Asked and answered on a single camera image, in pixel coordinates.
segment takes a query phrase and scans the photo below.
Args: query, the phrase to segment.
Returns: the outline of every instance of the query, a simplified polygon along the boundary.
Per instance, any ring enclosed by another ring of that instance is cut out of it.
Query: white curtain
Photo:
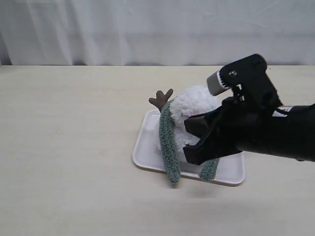
[[[315,64],[315,0],[0,0],[14,65]]]

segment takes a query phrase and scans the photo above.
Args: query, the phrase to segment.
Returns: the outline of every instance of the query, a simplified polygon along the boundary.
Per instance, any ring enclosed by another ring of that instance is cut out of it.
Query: stuffed animal
[[[191,86],[178,96],[168,101],[173,94],[170,89],[166,94],[157,91],[156,98],[149,102],[160,111],[160,118],[155,126],[157,147],[161,151],[164,167],[169,180],[177,184],[181,177],[181,163],[187,163],[183,147],[195,145],[199,138],[185,130],[184,121],[190,116],[206,113],[218,108],[219,100],[210,95],[205,86]],[[205,163],[199,173],[203,181],[211,181],[216,176],[219,158]]]

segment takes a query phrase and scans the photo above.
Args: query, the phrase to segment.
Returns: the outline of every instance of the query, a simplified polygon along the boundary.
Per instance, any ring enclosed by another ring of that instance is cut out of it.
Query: beige table surface
[[[178,189],[132,163],[148,98],[218,68],[1,66],[0,235],[313,235],[315,163],[246,153],[241,186]],[[315,67],[268,74],[284,104],[315,102]]]

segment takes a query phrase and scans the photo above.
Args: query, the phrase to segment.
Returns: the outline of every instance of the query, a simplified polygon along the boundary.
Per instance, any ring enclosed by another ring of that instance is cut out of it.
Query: white plastic tray
[[[148,171],[165,173],[162,155],[157,148],[154,137],[154,127],[160,117],[159,110],[150,110],[145,114],[140,132],[132,153],[135,165]],[[182,163],[182,177],[200,180],[198,173],[203,165],[196,166],[189,163]],[[223,157],[219,161],[215,179],[211,183],[236,186],[246,178],[244,154],[239,153]]]

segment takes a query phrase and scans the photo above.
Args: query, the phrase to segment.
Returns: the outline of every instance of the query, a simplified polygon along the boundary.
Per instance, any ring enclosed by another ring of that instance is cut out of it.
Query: green fuzzy leg
[[[217,158],[206,162],[206,165],[202,168],[201,172],[199,173],[199,177],[203,181],[211,181],[216,177],[219,160],[220,159]]]
[[[167,102],[161,111],[159,120],[159,140],[166,173],[173,184],[179,182],[181,169],[176,153],[176,142],[174,135],[174,121],[169,110],[172,100]]]

